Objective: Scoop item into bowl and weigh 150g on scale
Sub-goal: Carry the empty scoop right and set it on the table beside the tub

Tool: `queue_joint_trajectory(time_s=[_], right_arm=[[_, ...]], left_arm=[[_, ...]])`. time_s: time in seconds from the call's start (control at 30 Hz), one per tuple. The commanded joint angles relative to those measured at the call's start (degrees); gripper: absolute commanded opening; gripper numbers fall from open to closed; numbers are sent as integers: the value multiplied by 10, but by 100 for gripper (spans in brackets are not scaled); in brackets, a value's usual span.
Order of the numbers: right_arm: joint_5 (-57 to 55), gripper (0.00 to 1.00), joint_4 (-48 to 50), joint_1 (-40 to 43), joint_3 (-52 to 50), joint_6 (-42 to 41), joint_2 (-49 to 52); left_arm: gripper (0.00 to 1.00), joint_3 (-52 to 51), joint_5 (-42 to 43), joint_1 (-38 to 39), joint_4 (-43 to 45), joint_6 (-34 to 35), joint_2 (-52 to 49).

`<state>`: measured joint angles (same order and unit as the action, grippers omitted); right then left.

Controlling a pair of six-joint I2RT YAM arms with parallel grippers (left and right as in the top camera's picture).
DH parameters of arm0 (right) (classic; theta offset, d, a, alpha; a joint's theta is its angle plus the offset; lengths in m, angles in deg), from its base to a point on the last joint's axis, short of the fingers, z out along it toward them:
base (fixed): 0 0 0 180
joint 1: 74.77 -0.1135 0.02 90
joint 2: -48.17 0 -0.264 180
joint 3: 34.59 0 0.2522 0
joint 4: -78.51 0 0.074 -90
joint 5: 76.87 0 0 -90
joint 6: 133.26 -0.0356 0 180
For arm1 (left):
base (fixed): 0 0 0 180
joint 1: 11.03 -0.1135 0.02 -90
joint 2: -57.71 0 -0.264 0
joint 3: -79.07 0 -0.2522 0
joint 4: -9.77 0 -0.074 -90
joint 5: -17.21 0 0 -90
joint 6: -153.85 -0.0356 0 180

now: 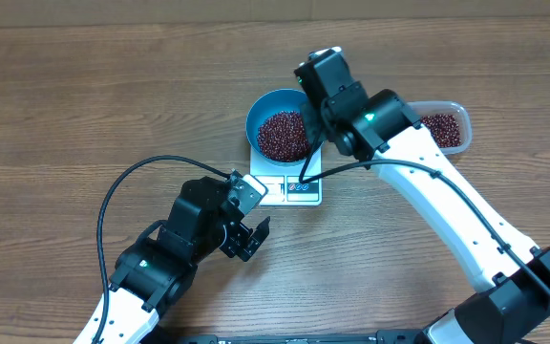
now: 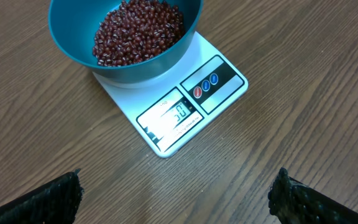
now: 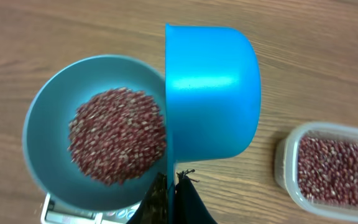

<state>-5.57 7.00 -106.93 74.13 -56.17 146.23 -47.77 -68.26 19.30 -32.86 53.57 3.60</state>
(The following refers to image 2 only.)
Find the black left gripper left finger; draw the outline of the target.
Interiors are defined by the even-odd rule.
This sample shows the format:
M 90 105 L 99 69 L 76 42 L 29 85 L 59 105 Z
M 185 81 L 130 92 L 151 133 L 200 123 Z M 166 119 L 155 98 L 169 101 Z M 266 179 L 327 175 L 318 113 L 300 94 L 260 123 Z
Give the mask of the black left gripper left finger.
M 84 189 L 79 169 L 43 184 L 0 207 L 0 224 L 72 224 Z

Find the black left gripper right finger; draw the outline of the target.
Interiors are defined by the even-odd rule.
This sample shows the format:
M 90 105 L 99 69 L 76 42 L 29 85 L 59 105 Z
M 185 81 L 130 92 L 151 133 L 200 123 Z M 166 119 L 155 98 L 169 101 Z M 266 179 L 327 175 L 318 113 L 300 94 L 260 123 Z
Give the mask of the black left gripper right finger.
M 358 224 L 358 213 L 297 181 L 281 168 L 268 193 L 271 215 L 282 224 Z

